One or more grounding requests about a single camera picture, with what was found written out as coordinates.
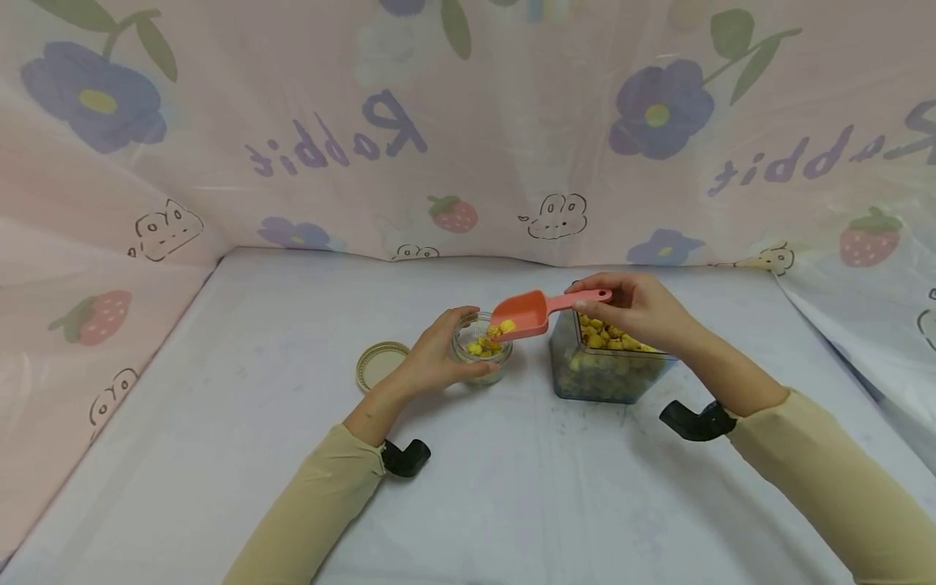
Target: strawberry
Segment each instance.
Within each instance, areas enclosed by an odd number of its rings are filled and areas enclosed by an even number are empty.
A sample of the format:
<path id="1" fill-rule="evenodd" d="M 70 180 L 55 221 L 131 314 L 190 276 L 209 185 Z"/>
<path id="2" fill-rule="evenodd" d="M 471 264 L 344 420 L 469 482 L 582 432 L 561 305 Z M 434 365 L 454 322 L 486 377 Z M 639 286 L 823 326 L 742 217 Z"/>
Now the strawberry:
<path id="1" fill-rule="evenodd" d="M 97 345 L 117 332 L 124 323 L 133 295 L 125 290 L 111 290 L 88 297 L 67 315 L 49 324 L 49 331 L 62 328 L 65 341 Z"/>
<path id="2" fill-rule="evenodd" d="M 839 237 L 839 257 L 845 266 L 868 268 L 884 262 L 897 250 L 903 223 L 872 207 L 870 215 L 855 219 Z"/>
<path id="3" fill-rule="evenodd" d="M 429 215 L 442 229 L 463 234 L 477 225 L 477 212 L 471 203 L 465 203 L 458 197 L 429 197 L 429 201 L 432 202 Z"/>

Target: black clip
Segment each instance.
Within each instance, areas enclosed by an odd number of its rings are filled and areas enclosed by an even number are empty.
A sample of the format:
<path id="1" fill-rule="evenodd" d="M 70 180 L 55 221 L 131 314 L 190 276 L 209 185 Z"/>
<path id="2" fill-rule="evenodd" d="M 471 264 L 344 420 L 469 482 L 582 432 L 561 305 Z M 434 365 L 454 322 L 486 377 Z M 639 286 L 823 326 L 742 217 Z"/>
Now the black clip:
<path id="1" fill-rule="evenodd" d="M 734 430 L 738 424 L 717 402 L 696 414 L 683 406 L 682 402 L 673 401 L 660 413 L 660 420 L 686 441 L 697 442 L 717 439 Z"/>
<path id="2" fill-rule="evenodd" d="M 384 453 L 381 457 L 387 471 L 397 477 L 409 478 L 416 477 L 431 456 L 429 446 L 419 439 L 414 439 L 405 451 L 400 451 L 400 448 L 390 441 L 384 441 Z"/>

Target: jar lid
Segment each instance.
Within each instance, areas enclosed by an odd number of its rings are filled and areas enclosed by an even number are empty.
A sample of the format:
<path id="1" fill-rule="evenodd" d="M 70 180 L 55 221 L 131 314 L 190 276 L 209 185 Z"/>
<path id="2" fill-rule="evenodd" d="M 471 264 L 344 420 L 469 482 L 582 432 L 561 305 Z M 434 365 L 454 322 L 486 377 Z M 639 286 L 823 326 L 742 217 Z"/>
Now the jar lid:
<path id="1" fill-rule="evenodd" d="M 365 393 L 397 369 L 406 356 L 409 347 L 397 342 L 382 342 L 368 347 L 358 360 L 356 378 L 358 386 Z"/>

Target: plastic container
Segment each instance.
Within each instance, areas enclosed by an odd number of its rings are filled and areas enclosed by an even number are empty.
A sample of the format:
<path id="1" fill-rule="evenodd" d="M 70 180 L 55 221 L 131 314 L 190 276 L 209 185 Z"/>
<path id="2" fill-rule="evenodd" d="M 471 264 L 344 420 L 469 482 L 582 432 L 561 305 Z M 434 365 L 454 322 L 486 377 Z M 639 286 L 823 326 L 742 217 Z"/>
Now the plastic container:
<path id="1" fill-rule="evenodd" d="M 504 377 L 505 364 L 514 352 L 513 342 L 504 342 L 501 344 L 501 353 L 490 358 L 482 358 L 468 353 L 466 349 L 468 344 L 473 344 L 478 337 L 487 335 L 488 327 L 490 327 L 490 313 L 471 314 L 461 320 L 459 328 L 455 329 L 455 334 L 452 336 L 452 355 L 455 359 L 468 363 L 492 361 L 501 366 L 497 372 L 466 381 L 465 384 L 468 386 L 485 387 L 500 382 L 501 378 Z"/>
<path id="2" fill-rule="evenodd" d="M 559 398 L 633 404 L 678 361 L 665 353 L 592 349 L 578 313 L 563 311 L 549 338 L 552 388 Z"/>

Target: pink scoop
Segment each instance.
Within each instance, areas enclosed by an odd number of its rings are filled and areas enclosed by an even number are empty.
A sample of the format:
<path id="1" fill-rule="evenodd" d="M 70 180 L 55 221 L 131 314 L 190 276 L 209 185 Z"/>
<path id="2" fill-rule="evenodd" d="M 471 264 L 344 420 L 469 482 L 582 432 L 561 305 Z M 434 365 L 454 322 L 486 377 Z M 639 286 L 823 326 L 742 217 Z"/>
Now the pink scoop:
<path id="1" fill-rule="evenodd" d="M 512 342 L 542 335 L 549 329 L 549 316 L 556 311 L 571 309 L 577 300 L 608 302 L 611 300 L 611 290 L 596 288 L 551 298 L 544 295 L 542 290 L 532 290 L 501 301 L 490 315 L 490 323 L 500 325 L 509 319 L 517 325 L 516 329 L 497 338 L 498 341 Z"/>

